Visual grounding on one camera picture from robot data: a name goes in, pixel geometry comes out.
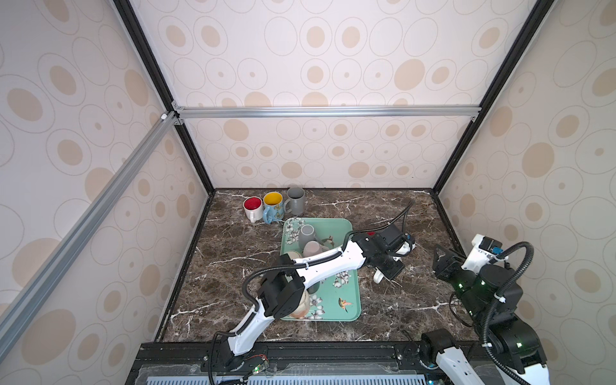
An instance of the yellow mug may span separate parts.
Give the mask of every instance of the yellow mug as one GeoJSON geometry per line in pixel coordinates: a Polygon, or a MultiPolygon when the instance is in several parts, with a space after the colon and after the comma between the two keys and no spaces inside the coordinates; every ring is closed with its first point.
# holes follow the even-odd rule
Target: yellow mug
{"type": "Polygon", "coordinates": [[[282,204],[282,194],[276,191],[267,193],[263,197],[265,210],[263,210],[263,221],[267,224],[282,221],[285,216],[285,206],[282,204]]]}

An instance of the ventilation grille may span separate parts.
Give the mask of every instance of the ventilation grille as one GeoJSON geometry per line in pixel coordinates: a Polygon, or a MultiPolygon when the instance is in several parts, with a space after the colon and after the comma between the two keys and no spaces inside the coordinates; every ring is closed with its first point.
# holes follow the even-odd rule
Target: ventilation grille
{"type": "MultiPolygon", "coordinates": [[[[216,383],[237,377],[217,377],[216,383]]],[[[209,385],[207,376],[149,377],[147,385],[209,385]]],[[[423,375],[344,375],[252,377],[248,385],[426,385],[423,375]]]]}

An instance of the wallpaper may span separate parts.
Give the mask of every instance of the wallpaper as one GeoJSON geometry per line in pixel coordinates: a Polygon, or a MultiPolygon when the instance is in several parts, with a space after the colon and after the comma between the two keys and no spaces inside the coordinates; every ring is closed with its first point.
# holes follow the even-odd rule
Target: wallpaper
{"type": "Polygon", "coordinates": [[[179,105],[472,104],[534,0],[133,0],[179,105]]]}
{"type": "Polygon", "coordinates": [[[0,314],[161,115],[103,0],[0,2],[0,314]]]}
{"type": "Polygon", "coordinates": [[[205,206],[189,161],[171,130],[0,364],[1,385],[124,385],[205,206]]]}
{"type": "Polygon", "coordinates": [[[468,116],[188,119],[215,187],[432,187],[468,116]]]}
{"type": "Polygon", "coordinates": [[[616,378],[615,101],[616,1],[561,2],[441,194],[467,250],[535,245],[517,313],[553,384],[616,378]]]}

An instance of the dark brown marble surface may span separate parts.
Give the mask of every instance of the dark brown marble surface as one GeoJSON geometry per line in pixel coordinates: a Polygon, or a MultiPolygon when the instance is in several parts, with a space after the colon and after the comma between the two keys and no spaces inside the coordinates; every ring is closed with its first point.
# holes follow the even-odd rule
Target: dark brown marble surface
{"type": "MultiPolygon", "coordinates": [[[[251,224],[242,209],[245,198],[267,192],[216,192],[164,342],[209,341],[215,331],[231,330],[246,314],[249,302],[241,295],[243,278],[272,265],[280,252],[283,222],[251,224]]],[[[377,285],[373,269],[358,271],[362,313],[356,321],[278,320],[260,341],[403,341],[401,328],[419,340],[422,332],[443,327],[456,339],[477,339],[451,315],[451,287],[432,274],[434,245],[451,247],[451,241],[430,195],[408,190],[307,190],[307,197],[304,217],[346,218],[354,229],[382,225],[415,199],[407,229],[417,247],[403,260],[406,269],[394,282],[383,280],[377,285]]]]}

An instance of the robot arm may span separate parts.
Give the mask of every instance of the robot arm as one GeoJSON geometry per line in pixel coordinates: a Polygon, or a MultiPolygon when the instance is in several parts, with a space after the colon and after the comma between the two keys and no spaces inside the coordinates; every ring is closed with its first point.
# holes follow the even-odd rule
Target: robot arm
{"type": "Polygon", "coordinates": [[[222,342],[223,365],[229,369],[239,367],[244,355],[253,348],[261,333],[274,320],[286,317],[297,309],[304,290],[312,285],[345,270],[355,270],[365,265],[376,268],[381,278],[392,280],[404,269],[401,258],[414,247],[415,239],[411,235],[389,224],[380,232],[356,233],[344,250],[340,246],[295,260],[291,260],[287,254],[280,256],[280,265],[292,265],[293,268],[272,269],[263,275],[257,292],[258,307],[252,306],[230,332],[233,336],[222,342]],[[335,254],[339,254],[338,257],[322,262],[335,254]]]}
{"type": "Polygon", "coordinates": [[[332,256],[337,252],[342,252],[342,248],[338,247],[312,257],[294,260],[296,264],[304,264],[306,266],[303,269],[296,270],[300,280],[303,281],[302,286],[300,287],[301,291],[296,291],[294,293],[296,294],[295,296],[288,296],[288,302],[290,305],[286,307],[281,306],[282,309],[280,310],[267,311],[267,309],[271,307],[267,305],[268,303],[272,302],[278,304],[281,300],[281,298],[279,298],[281,291],[279,285],[280,282],[277,282],[279,281],[277,280],[277,278],[279,278],[278,275],[276,274],[273,277],[271,277],[271,275],[270,277],[266,276],[265,280],[261,284],[261,289],[259,290],[261,295],[257,298],[257,301],[259,301],[259,310],[255,312],[255,306],[252,306],[249,312],[244,316],[244,319],[231,331],[232,333],[237,332],[246,322],[248,322],[251,314],[256,313],[256,315],[249,321],[249,325],[247,325],[241,333],[228,339],[229,348],[233,355],[237,357],[248,353],[253,348],[254,342],[257,338],[272,322],[274,322],[275,319],[285,317],[292,313],[299,305],[299,299],[297,300],[297,303],[295,303],[297,293],[300,294],[301,298],[301,293],[303,293],[304,288],[310,288],[312,285],[320,282],[321,280],[345,270],[359,269],[363,266],[363,263],[366,260],[362,254],[362,249],[355,242],[349,241],[342,255],[330,262],[310,267],[310,262],[332,256]],[[264,304],[263,302],[264,300],[267,300],[267,298],[270,298],[269,302],[264,304]]]}
{"type": "MultiPolygon", "coordinates": [[[[439,367],[455,385],[484,385],[451,333],[445,329],[423,333],[418,353],[423,365],[429,368],[439,367]]],[[[524,369],[524,374],[519,376],[529,384],[549,385],[548,369],[542,364],[536,363],[524,369]]],[[[498,371],[505,385],[519,385],[506,373],[500,369],[498,371]]]]}
{"type": "Polygon", "coordinates": [[[506,384],[549,384],[546,356],[539,337],[514,313],[523,294],[514,279],[523,269],[518,272],[507,264],[505,267],[496,265],[520,247],[527,248],[529,258],[527,261],[525,257],[525,262],[530,264],[532,245],[519,243],[503,251],[500,242],[483,235],[476,235],[472,244],[467,258],[437,245],[432,263],[436,278],[451,284],[471,316],[477,335],[482,342],[485,341],[483,337],[487,337],[482,346],[495,364],[504,368],[498,367],[506,384]]]}

